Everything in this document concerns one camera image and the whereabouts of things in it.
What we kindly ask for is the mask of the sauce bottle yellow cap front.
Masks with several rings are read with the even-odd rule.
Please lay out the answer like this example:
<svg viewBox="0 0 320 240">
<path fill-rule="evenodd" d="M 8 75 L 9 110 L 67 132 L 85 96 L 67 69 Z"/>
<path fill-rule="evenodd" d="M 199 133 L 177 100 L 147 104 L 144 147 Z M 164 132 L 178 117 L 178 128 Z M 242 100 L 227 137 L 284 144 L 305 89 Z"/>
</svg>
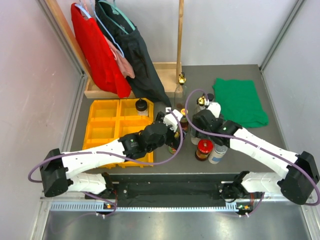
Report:
<svg viewBox="0 0 320 240">
<path fill-rule="evenodd" d="M 176 151 L 179 147 L 179 144 L 180 144 L 180 132 L 176 131 L 175 134 L 173 135 L 172 141 L 168 145 L 168 151 L 171 154 L 176 153 Z"/>
</svg>

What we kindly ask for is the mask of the glass oil bottle gold spout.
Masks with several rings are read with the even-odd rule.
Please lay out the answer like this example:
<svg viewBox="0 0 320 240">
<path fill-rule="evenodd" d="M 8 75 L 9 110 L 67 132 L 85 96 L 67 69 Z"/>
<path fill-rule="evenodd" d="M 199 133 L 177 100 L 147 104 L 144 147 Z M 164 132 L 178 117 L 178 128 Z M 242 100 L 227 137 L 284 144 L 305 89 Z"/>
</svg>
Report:
<svg viewBox="0 0 320 240">
<path fill-rule="evenodd" d="M 185 73 L 181 72 L 179 74 L 178 84 L 174 92 L 174 107 L 179 111 L 184 108 L 186 102 L 186 80 Z"/>
</svg>

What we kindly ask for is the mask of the black lid spice shaker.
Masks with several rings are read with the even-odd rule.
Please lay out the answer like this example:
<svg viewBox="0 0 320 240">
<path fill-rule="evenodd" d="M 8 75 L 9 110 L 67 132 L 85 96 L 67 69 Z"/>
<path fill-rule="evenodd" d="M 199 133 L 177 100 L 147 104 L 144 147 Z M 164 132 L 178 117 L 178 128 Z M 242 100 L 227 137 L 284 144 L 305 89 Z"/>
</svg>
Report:
<svg viewBox="0 0 320 240">
<path fill-rule="evenodd" d="M 146 117 L 149 116 L 148 103 L 146 100 L 139 98 L 135 102 L 135 109 L 138 116 L 146 116 Z"/>
</svg>

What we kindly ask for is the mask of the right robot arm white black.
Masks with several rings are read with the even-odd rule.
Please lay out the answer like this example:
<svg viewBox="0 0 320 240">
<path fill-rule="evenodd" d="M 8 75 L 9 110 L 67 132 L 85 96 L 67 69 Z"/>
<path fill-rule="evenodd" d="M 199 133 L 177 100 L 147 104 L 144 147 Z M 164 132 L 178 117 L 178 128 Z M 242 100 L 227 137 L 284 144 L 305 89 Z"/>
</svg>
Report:
<svg viewBox="0 0 320 240">
<path fill-rule="evenodd" d="M 319 171 L 312 154 L 298 154 L 275 146 L 250 133 L 240 124 L 223 120 L 220 105 L 211 103 L 192 116 L 192 126 L 215 144 L 243 153 L 271 169 L 271 172 L 242 171 L 232 182 L 233 194 L 281 194 L 297 205 L 305 205 L 312 192 L 319 193 Z"/>
</svg>

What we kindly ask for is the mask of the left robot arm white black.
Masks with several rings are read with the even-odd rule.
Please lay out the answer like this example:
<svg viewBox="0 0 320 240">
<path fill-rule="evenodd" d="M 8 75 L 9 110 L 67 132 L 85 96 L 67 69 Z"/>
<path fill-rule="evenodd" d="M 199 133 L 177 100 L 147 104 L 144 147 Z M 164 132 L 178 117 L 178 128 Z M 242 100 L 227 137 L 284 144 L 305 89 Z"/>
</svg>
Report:
<svg viewBox="0 0 320 240">
<path fill-rule="evenodd" d="M 156 120 L 139 132 L 126 134 L 97 147 L 75 152 L 48 152 L 40 166 L 40 176 L 45 197 L 56 197 L 66 192 L 88 192 L 109 198 L 114 191 L 106 173 L 91 174 L 88 170 L 108 164 L 140 161 L 148 153 L 163 145 L 177 149 L 182 136 L 179 121 L 183 115 L 178 110 L 159 112 Z"/>
</svg>

